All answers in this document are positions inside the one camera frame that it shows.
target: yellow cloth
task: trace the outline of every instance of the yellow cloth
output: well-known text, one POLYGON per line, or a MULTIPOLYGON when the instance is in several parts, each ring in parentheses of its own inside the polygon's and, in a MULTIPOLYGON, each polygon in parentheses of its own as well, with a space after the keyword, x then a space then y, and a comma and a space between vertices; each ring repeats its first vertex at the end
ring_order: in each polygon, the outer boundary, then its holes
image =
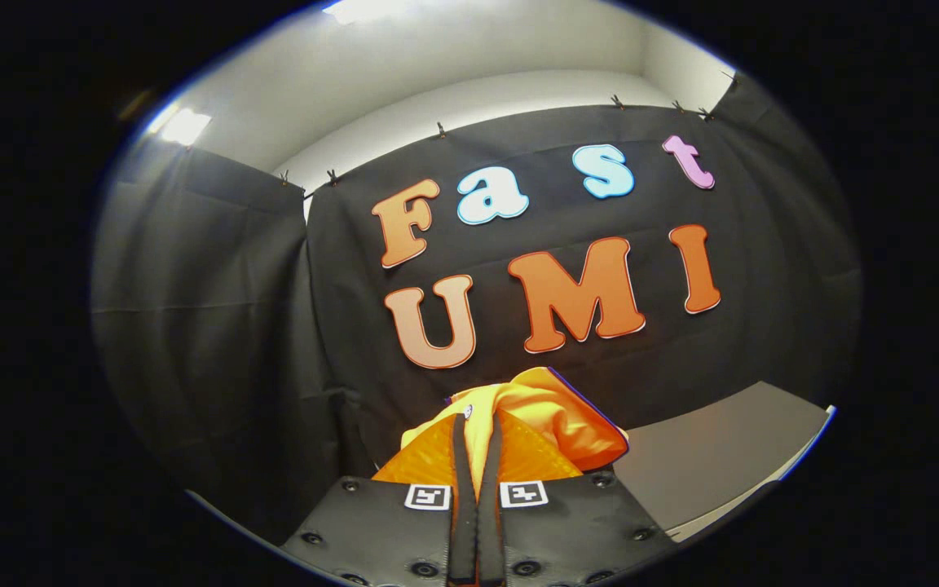
MULTIPOLYGON (((559 376, 545 367, 525 371, 508 383, 460 391, 451 397, 451 401, 451 405, 441 410, 433 420, 403 434, 402 452, 433 424, 447 420, 453 415, 462 415, 472 405, 473 412, 470 413, 469 420, 466 420, 465 439, 470 477, 473 479, 474 493, 478 499, 487 447, 492 438, 492 415, 496 410, 504 410, 527 424, 541 438, 552 443, 578 471, 608 465, 629 450, 625 430, 612 424, 603 413, 598 412, 585 398, 579 396, 559 376)), ((510 467, 512 465, 507 466, 507 470, 514 470, 510 467)))

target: white wall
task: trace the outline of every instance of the white wall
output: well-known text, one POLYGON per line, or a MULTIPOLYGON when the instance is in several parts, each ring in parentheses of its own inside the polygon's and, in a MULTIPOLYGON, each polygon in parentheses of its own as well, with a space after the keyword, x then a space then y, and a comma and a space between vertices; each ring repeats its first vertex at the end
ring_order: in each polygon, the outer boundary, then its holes
MULTIPOLYGON (((678 38, 673 36, 672 41, 678 41, 678 38)), ((682 48, 668 50, 681 51, 682 48)), ((681 98, 685 108, 697 108, 698 105, 715 107, 730 85, 730 79, 719 73, 718 66, 704 65, 694 64, 698 69, 694 78, 703 79, 692 82, 692 101, 685 103, 681 98), (716 67, 718 78, 712 75, 712 67, 716 67)), ((690 77, 689 71, 681 74, 690 77)), ((728 70, 727 73, 733 74, 733 71, 728 70)), ((288 171, 289 182, 310 193, 328 182, 327 170, 344 174, 392 150, 434 136, 437 122, 443 124, 445 130, 455 130, 459 126, 500 116, 548 108, 614 105, 612 94, 618 94, 623 104, 669 108, 676 99, 648 79, 605 71, 532 71, 472 79, 380 108, 303 149, 280 165, 275 173, 288 171)), ((312 201, 311 197, 305 204, 308 220, 312 201)))

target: metal clip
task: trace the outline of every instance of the metal clip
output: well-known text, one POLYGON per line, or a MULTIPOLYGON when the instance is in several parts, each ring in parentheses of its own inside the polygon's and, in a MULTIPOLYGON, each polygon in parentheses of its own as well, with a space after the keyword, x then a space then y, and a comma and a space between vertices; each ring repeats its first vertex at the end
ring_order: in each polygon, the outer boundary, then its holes
POLYGON ((738 85, 738 74, 737 74, 737 72, 735 72, 734 75, 730 75, 730 74, 727 73, 726 71, 722 71, 722 70, 721 70, 720 73, 722 73, 723 75, 726 75, 727 77, 730 78, 730 86, 731 86, 731 88, 734 88, 735 86, 738 85))

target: screw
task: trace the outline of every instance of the screw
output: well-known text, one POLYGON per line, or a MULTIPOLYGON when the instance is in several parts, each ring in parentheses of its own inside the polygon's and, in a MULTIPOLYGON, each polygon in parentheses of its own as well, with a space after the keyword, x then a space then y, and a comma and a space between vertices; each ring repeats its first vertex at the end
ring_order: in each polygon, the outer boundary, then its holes
POLYGON ((614 482, 615 480, 611 477, 610 473, 597 473, 593 476, 593 484, 600 489, 610 486, 610 484, 614 482))
POLYGON ((541 571, 541 565, 534 561, 524 561, 514 566, 514 572, 519 576, 532 576, 541 571))
POLYGON ((589 578, 585 580, 585 582, 586 582, 586 583, 596 583, 597 580, 604 580, 604 579, 607 579, 608 576, 612 576, 612 575, 614 575, 614 574, 615 574, 614 572, 610 572, 610 571, 595 572, 595 573, 593 573, 592 575, 590 575, 589 578))
POLYGON ((411 572, 418 576, 436 576, 439 573, 437 567, 429 563, 415 563, 411 567, 411 572))

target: black fabric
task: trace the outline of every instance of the black fabric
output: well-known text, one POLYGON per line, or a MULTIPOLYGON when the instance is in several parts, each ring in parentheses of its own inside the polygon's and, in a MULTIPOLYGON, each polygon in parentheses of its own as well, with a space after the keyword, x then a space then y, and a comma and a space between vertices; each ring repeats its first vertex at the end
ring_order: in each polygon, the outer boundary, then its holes
POLYGON ((447 578, 456 585, 470 585, 477 580, 477 498, 469 468, 470 456, 466 453, 465 428, 465 417, 455 417, 452 451, 459 497, 455 504, 458 515, 452 530, 447 578))
POLYGON ((480 561, 480 587, 498 587, 505 580, 505 557, 499 527, 499 468, 502 461, 502 424, 493 416, 492 439, 488 441, 484 477, 477 505, 477 557, 480 561))
POLYGON ((676 549, 610 473, 544 487, 548 504, 502 509, 508 587, 623 580, 676 549))
POLYGON ((443 586, 452 510, 406 508, 410 487, 340 477, 282 550, 368 585, 443 586))
POLYGON ((295 283, 305 236, 301 189, 148 140, 108 185, 93 259, 95 341, 135 431, 184 487, 275 543, 355 470, 295 283))
MULTIPOLYGON (((537 365, 554 367, 623 428, 702 408, 756 380, 827 404, 849 371, 860 265, 834 179, 802 134, 769 129, 767 120, 783 115, 762 99, 727 100, 708 122, 671 108, 607 107, 493 119, 396 149, 318 190, 308 227, 317 320, 336 379, 357 394, 358 427, 373 460, 392 457, 402 432, 435 416, 444 397, 537 365), (756 104, 767 114, 754 114, 756 104), (714 189, 697 189, 663 151, 674 134, 698 149, 714 189), (633 192, 599 201, 584 190, 571 154, 590 144, 621 150, 633 192), (515 173, 529 208, 478 226, 460 222, 459 179, 491 165, 515 173), (440 186, 428 200, 432 226, 415 229, 427 249, 384 270, 372 207, 425 178, 440 186), (708 230, 722 294, 719 306, 696 316, 683 309, 686 276, 668 241, 668 232, 689 223, 708 230), (613 236, 630 242, 646 327, 612 339, 593 332, 585 342, 569 335, 562 349, 526 353, 524 290, 508 274, 509 261, 548 250, 578 279, 589 245, 613 236), (455 274, 474 280, 467 296, 476 352, 454 369, 423 369, 403 355, 384 297, 424 290, 425 333, 444 346, 452 335, 432 286, 455 274)), ((559 320, 558 329, 566 332, 559 320)))

